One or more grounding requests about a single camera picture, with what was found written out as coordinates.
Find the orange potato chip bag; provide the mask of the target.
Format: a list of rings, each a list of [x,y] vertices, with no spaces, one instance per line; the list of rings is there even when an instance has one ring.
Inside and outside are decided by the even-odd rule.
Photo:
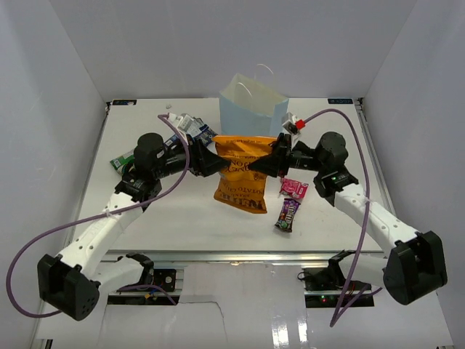
[[[267,176],[249,169],[249,165],[271,154],[273,137],[227,136],[213,138],[217,155],[230,161],[219,172],[220,179],[214,199],[253,214],[267,212],[264,192]]]

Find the blue snack bag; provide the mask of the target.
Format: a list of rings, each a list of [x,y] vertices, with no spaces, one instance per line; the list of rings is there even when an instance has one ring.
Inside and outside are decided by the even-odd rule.
[[[194,140],[200,140],[206,147],[208,147],[212,142],[213,138],[217,136],[217,133],[206,123],[203,122],[201,118],[194,117],[198,120],[200,131],[195,136],[190,134],[185,134],[177,129],[184,139],[187,139],[187,135],[191,136]]]

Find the green snack bag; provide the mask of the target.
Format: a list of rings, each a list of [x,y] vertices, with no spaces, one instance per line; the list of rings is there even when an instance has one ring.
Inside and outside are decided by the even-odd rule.
[[[127,173],[134,166],[134,151],[131,150],[110,160],[110,165],[119,175]]]

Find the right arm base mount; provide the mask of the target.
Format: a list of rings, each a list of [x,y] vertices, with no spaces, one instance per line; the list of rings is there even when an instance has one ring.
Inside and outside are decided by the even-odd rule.
[[[305,268],[297,275],[297,279],[305,283],[307,291],[342,290],[346,277],[339,263],[355,254],[355,250],[343,250],[328,260],[328,266],[318,272]]]

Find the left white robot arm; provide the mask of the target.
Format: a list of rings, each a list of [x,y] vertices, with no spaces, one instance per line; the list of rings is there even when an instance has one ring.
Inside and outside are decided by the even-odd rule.
[[[157,133],[142,135],[134,159],[122,174],[103,216],[56,256],[38,262],[40,298],[76,321],[95,308],[104,281],[95,271],[117,238],[159,198],[161,179],[187,170],[208,177],[229,167],[230,161],[188,136],[167,147]]]

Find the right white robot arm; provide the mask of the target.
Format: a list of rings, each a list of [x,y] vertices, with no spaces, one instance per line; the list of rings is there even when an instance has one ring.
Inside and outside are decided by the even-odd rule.
[[[289,169],[315,171],[316,191],[331,206],[345,213],[381,247],[383,259],[342,251],[328,266],[306,277],[313,289],[329,286],[346,289],[353,281],[386,289],[401,305],[439,289],[448,282],[440,237],[421,233],[401,222],[383,206],[368,199],[358,179],[345,166],[346,142],[337,132],[326,132],[315,148],[299,141],[291,145],[290,135],[279,134],[271,144],[272,152],[250,164],[249,168],[270,177],[284,177]]]

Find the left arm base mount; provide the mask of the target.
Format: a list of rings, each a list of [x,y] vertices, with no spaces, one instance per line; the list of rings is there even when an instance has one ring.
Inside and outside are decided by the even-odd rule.
[[[118,291],[145,291],[154,292],[173,292],[175,290],[175,281],[177,272],[175,269],[157,269],[154,262],[147,256],[131,252],[125,255],[129,259],[137,261],[142,266],[142,272],[139,281],[121,287]]]

